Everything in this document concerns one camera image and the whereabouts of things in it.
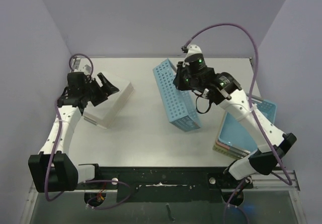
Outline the blue perforated plastic basket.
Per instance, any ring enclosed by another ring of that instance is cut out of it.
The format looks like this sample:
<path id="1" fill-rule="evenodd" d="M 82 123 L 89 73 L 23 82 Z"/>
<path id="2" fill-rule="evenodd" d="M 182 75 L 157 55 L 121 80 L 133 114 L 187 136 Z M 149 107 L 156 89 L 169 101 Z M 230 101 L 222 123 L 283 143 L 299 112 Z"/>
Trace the blue perforated plastic basket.
<path id="1" fill-rule="evenodd" d="M 184 132 L 201 128 L 190 92 L 179 91 L 173 84 L 175 71 L 172 62 L 164 60 L 153 69 L 153 74 L 169 123 Z"/>

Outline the white perforated plastic basket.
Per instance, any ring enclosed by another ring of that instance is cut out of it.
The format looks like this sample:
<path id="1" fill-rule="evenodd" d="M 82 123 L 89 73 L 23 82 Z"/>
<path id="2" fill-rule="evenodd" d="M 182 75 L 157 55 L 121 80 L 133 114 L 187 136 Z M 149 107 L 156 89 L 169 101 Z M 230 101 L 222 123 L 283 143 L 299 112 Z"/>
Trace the white perforated plastic basket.
<path id="1" fill-rule="evenodd" d="M 109 96 L 108 100 L 94 107 L 91 102 L 85 108 L 83 113 L 84 120 L 107 129 L 115 120 L 119 112 L 124 108 L 126 102 L 132 95 L 134 88 L 131 81 L 120 78 L 115 74 L 107 71 L 102 72 L 103 75 L 116 86 L 120 91 Z"/>

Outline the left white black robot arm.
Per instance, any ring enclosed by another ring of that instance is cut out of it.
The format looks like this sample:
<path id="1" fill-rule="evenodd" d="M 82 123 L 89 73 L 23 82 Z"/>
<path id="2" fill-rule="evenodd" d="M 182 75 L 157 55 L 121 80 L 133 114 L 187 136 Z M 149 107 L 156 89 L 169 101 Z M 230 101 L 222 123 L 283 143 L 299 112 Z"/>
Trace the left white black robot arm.
<path id="1" fill-rule="evenodd" d="M 76 166 L 68 152 L 75 128 L 88 104 L 96 107 L 118 92 L 101 72 L 95 78 L 81 71 L 68 73 L 67 86 L 54 103 L 56 118 L 50 134 L 39 153 L 28 159 L 38 192 L 74 191 L 83 182 L 91 189 L 101 186 L 103 177 L 96 173 L 97 164 Z"/>

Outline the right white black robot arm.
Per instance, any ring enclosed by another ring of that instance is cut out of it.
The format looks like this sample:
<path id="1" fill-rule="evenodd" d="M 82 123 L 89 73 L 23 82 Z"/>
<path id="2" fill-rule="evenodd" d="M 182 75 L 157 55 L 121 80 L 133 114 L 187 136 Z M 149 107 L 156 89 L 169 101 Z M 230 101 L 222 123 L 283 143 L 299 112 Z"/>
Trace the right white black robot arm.
<path id="1" fill-rule="evenodd" d="M 227 187 L 236 188 L 243 178 L 255 173 L 269 175 L 276 166 L 285 169 L 281 160 L 297 141 L 296 136 L 271 123 L 231 74 L 216 73 L 205 64 L 203 54 L 196 53 L 178 62 L 173 83 L 177 90 L 197 92 L 198 97 L 228 112 L 255 141 L 255 151 L 227 168 Z"/>

